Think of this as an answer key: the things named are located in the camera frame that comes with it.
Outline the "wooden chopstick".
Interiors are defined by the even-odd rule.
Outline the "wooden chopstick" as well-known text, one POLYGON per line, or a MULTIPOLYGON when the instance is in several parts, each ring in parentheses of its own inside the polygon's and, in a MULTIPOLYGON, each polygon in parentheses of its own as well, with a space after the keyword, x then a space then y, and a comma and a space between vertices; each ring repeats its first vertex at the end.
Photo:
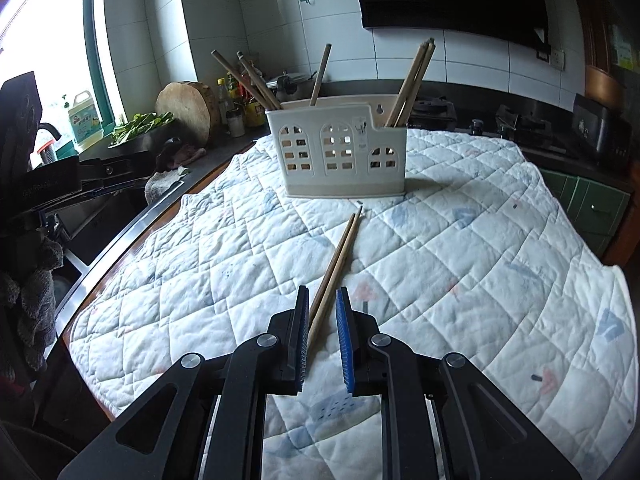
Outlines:
POLYGON ((316 79, 314 80, 314 88, 312 88, 312 92, 311 92, 309 106, 315 106, 317 104, 321 86, 322 86, 322 80, 323 80, 324 74, 326 73, 326 66, 328 66, 331 49, 332 49, 332 44, 326 44, 326 46, 323 49, 320 65, 316 73, 316 79))
POLYGON ((312 347, 314 346, 314 342, 318 338, 320 330, 322 329, 323 320, 330 310, 332 297, 334 295, 335 289, 337 288, 338 280, 342 275, 343 266, 349 254, 350 246, 352 246, 352 242, 354 241, 356 236, 357 224, 360 219, 361 213, 362 213, 362 208, 359 208, 358 211, 356 212, 356 220, 352 225, 352 229, 347 235, 346 243, 343 247, 341 255, 337 259, 337 264, 329 280, 328 288, 326 289, 326 292, 323 295, 320 308, 316 316, 314 317, 314 322, 309 323, 308 350, 311 350, 312 347))
POLYGON ((251 66, 250 63, 247 63, 245 60, 243 60, 243 63, 244 63, 244 66, 245 66, 245 70, 248 73, 248 76, 250 76, 250 79, 253 81, 253 84, 256 86, 256 88, 260 91, 262 96, 269 103, 270 108, 272 110, 280 110, 281 109, 280 102, 269 91, 269 89, 267 88, 266 84, 262 81, 262 78, 260 78, 257 75, 257 73, 255 72, 253 66, 251 66))
POLYGON ((250 80, 252 81, 254 86, 259 90, 260 94, 266 99, 266 102, 268 103, 270 110, 280 110, 282 108, 280 101, 267 88, 265 81, 263 81, 262 77, 258 75, 256 70, 254 69, 253 64, 250 62, 250 60, 243 54, 242 51, 236 52, 236 56, 238 57, 238 60, 243 66, 244 70, 247 72, 247 75, 250 77, 250 80))
POLYGON ((341 255, 341 252, 343 250, 343 247, 346 243, 346 238, 347 235, 349 234, 350 230, 352 229, 352 225, 354 224, 356 220, 356 214, 352 214, 347 222, 347 226, 344 229, 344 232, 340 238, 340 241, 337 244, 337 248, 335 248, 334 250, 334 254, 330 260, 330 263, 328 265, 328 267, 326 268, 326 273, 323 275, 322 281, 318 287, 318 290, 316 292, 316 294, 314 295, 314 300, 312 300, 311 306, 310 306, 310 313, 309 313, 309 323, 314 322, 314 317, 316 316, 319 308, 320 308, 320 304, 323 298, 324 293, 326 292, 326 289, 328 288, 329 285, 329 280, 333 274, 333 271, 335 269, 335 266, 337 264, 337 259, 338 257, 341 255))
POLYGON ((210 55, 242 86, 265 110, 271 110, 271 104, 260 91, 246 77, 234 68, 230 62, 218 51, 213 50, 210 55))
POLYGON ((396 122, 402 111, 402 108, 405 105, 406 99, 408 98, 408 94, 412 86, 412 83, 414 81, 414 77, 416 76, 416 72, 418 71, 418 68, 420 67, 421 62, 424 58, 424 54, 426 52, 426 47, 427 47, 427 41, 425 41, 423 44, 420 44, 419 49, 416 51, 416 56, 412 61, 410 70, 408 71, 408 74, 400 87, 399 93, 396 96, 396 100, 394 102, 392 110, 390 111, 390 114, 388 114, 387 116, 386 123, 385 123, 386 127, 399 128, 399 127, 396 127, 396 122))
POLYGON ((434 51, 435 51, 435 39, 430 38, 427 41, 426 52, 424 54, 424 58, 421 62, 421 65, 418 68, 418 71, 416 72, 416 76, 414 77, 414 81, 410 88, 408 98, 406 99, 405 105, 402 108, 402 111, 397 119, 396 127, 405 127, 408 124, 408 120, 409 120, 411 111, 413 109, 414 101, 418 96, 418 92, 420 90, 422 80, 427 71, 428 64, 430 64, 431 62, 434 51))

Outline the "black sink faucet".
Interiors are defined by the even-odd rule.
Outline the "black sink faucet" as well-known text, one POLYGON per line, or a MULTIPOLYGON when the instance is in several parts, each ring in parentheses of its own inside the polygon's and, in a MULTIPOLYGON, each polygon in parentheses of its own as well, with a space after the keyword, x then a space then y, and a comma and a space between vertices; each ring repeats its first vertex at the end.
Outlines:
POLYGON ((54 125, 48 122, 40 122, 36 134, 35 152, 45 165, 56 161, 54 146, 61 139, 61 133, 58 132, 54 125))

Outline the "white detergent jug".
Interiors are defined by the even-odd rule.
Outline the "white detergent jug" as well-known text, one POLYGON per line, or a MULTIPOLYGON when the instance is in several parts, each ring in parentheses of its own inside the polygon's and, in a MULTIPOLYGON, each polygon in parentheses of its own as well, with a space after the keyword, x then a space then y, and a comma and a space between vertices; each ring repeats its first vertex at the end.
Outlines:
POLYGON ((79 151, 85 151, 103 138, 101 118, 90 91, 76 94, 67 115, 79 151))

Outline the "metal bowl of greens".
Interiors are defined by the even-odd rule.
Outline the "metal bowl of greens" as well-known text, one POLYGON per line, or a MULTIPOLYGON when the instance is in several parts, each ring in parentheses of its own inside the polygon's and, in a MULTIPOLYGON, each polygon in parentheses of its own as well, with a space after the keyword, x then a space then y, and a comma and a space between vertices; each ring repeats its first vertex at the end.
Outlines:
POLYGON ((171 112, 135 114, 130 122, 115 128, 107 149, 113 154, 157 154, 175 136, 177 127, 178 120, 171 112))

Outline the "round wooden cutting board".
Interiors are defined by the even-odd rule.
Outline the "round wooden cutting board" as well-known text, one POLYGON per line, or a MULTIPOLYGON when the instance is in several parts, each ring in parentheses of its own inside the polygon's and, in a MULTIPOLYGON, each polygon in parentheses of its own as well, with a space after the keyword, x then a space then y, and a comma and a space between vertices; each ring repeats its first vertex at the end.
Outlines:
POLYGON ((201 148, 219 133, 221 116, 218 99, 208 84, 174 81, 158 94, 154 110, 171 112, 189 133, 190 141, 201 148))

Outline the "white quilted cloth mat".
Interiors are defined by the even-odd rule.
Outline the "white quilted cloth mat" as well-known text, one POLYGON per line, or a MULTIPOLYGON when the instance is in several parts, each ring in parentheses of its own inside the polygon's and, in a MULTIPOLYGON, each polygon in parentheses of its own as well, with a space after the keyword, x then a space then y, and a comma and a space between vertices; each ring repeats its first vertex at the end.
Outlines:
POLYGON ((362 213, 343 283, 416 353, 464 354, 573 463, 600 477, 637 418, 637 329, 623 272, 574 230, 505 140, 408 134, 407 191, 296 200, 262 139, 144 242, 70 328, 70 356, 113 414, 184 354, 232 352, 316 289, 362 213))

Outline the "white small jar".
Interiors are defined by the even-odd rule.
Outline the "white small jar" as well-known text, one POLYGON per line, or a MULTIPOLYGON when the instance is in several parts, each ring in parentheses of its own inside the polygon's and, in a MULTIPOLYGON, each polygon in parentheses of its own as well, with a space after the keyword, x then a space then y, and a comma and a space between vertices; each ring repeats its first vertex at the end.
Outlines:
POLYGON ((226 119, 229 133, 232 138, 245 136, 243 111, 239 107, 235 107, 233 110, 228 110, 226 113, 226 119))

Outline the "yellow label oil bottle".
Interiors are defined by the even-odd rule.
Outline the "yellow label oil bottle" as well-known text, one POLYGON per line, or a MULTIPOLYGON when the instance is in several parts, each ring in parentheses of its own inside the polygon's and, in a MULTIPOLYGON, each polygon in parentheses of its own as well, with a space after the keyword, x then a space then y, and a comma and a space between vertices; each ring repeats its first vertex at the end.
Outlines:
POLYGON ((250 101, 244 106, 244 122, 248 128, 258 128, 266 124, 265 109, 257 102, 250 101))

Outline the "silver pressure cooker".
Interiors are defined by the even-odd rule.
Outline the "silver pressure cooker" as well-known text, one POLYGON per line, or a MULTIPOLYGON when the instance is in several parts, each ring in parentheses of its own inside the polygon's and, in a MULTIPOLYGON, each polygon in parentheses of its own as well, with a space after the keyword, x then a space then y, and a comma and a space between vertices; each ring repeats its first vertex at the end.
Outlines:
POLYGON ((267 88, 281 102, 309 99, 316 74, 284 72, 266 83, 267 88))

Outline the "green cabinet drawers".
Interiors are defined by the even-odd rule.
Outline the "green cabinet drawers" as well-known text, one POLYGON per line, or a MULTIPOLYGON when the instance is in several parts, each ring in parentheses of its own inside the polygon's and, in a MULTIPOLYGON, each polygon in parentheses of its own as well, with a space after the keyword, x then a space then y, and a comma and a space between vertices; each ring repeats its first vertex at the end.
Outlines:
POLYGON ((545 169, 540 172, 577 233, 596 256, 602 257, 622 222, 631 195, 582 177, 545 169))

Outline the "cream plastic utensil holder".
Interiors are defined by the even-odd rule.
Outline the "cream plastic utensil holder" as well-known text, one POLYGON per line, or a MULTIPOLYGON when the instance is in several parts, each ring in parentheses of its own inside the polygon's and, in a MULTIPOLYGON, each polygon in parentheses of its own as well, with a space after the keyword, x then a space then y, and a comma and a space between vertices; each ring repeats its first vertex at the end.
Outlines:
POLYGON ((291 197, 367 198, 405 193, 407 129, 385 123, 390 94, 286 102, 266 117, 291 197))

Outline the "black gas stove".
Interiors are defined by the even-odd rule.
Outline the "black gas stove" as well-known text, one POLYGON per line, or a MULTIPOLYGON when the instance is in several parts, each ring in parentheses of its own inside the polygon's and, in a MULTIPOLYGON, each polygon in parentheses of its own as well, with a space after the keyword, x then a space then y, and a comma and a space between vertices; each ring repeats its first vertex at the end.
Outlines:
POLYGON ((472 129, 472 123, 478 120, 485 131, 552 133, 548 120, 518 113, 504 104, 496 110, 468 110, 456 107, 454 102, 435 98, 417 100, 408 125, 417 129, 454 131, 472 129))

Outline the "black box appliance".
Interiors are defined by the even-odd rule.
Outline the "black box appliance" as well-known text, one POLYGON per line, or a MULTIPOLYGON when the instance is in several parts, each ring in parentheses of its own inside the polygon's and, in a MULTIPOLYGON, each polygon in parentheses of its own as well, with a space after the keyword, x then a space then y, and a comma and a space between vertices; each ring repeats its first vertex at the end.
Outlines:
POLYGON ((627 144, 630 125, 616 110, 575 94, 572 131, 598 155, 612 154, 627 144))

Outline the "copper coloured pot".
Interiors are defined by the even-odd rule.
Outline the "copper coloured pot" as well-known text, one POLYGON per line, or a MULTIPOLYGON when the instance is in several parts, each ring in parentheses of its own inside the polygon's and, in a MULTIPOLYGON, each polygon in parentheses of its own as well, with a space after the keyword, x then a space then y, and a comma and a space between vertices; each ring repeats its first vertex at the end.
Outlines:
POLYGON ((609 73, 588 65, 586 67, 585 97, 611 110, 622 110, 625 104, 625 88, 609 73))

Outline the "wall power socket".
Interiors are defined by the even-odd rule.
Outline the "wall power socket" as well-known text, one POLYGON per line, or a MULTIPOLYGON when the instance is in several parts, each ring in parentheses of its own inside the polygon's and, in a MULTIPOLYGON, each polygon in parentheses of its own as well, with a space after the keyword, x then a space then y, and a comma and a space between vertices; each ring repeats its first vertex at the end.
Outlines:
POLYGON ((565 52, 562 49, 552 49, 549 55, 549 64, 556 70, 564 72, 565 52))

